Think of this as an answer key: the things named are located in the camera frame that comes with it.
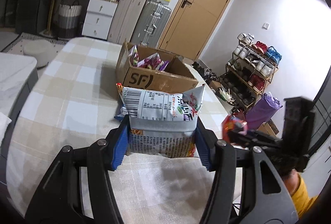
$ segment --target wooden door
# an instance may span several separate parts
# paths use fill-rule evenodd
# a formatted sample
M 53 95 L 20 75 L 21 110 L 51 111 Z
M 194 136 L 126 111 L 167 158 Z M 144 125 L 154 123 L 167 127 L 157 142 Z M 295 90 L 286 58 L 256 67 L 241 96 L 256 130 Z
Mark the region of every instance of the wooden door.
M 182 0 L 160 48 L 196 59 L 219 22 L 229 0 Z

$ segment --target plaid tablecloth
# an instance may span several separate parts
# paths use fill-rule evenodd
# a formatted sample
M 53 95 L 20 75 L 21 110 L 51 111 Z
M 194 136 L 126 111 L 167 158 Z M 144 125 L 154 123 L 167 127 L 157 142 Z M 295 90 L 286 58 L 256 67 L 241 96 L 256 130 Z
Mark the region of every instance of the plaid tablecloth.
M 8 190 L 22 215 L 63 146 L 89 146 L 119 126 L 114 115 L 120 48 L 85 37 L 72 39 L 29 95 L 17 120 L 7 161 Z M 198 72 L 189 68 L 201 85 Z M 221 122 L 227 113 L 209 87 L 199 115 L 204 126 L 221 138 Z M 207 172 L 198 158 L 132 154 L 109 175 L 125 223 L 183 224 L 199 222 L 214 173 Z M 92 217 L 86 169 L 82 177 L 85 214 Z

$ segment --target metal screw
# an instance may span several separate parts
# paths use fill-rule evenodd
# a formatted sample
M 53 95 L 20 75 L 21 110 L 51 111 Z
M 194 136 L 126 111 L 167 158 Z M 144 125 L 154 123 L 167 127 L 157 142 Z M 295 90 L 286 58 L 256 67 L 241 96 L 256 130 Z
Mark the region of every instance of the metal screw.
M 63 148 L 62 148 L 62 152 L 69 152 L 70 151 L 70 146 L 64 146 Z
M 106 139 L 100 139 L 97 141 L 97 143 L 99 146 L 104 146 L 105 144 L 107 144 L 107 141 L 106 141 Z
M 217 140 L 216 142 L 219 146 L 226 146 L 226 141 L 224 140 Z
M 254 147 L 253 147 L 253 151 L 254 151 L 255 153 L 261 153 L 261 152 L 262 152 L 262 149 L 261 149 L 261 147 L 259 147 L 259 146 L 254 146 Z

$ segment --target barcode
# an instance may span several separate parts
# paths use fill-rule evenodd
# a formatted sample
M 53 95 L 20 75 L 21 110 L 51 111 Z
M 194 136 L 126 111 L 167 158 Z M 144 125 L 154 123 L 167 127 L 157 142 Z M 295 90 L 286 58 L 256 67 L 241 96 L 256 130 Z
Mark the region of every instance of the barcode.
M 128 89 L 125 95 L 125 108 L 131 117 L 138 116 L 138 105 L 141 96 L 140 90 Z

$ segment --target rug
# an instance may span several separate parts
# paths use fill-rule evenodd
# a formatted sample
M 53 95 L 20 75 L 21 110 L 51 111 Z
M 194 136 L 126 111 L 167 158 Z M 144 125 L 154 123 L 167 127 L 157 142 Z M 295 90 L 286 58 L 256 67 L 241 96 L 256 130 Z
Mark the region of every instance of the rug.
M 64 45 L 68 42 L 66 40 L 48 38 L 37 34 L 21 33 L 14 41 L 12 41 L 9 45 L 7 45 L 1 52 L 23 55 L 23 47 L 25 44 L 29 43 L 31 40 L 41 40 L 41 39 L 46 40 L 53 45 L 52 52 L 50 53 L 50 55 L 52 55 L 51 57 L 52 60 L 56 57 L 57 53 L 59 53 L 64 47 Z M 37 69 L 38 77 L 40 77 L 43 74 L 45 69 L 46 66 Z

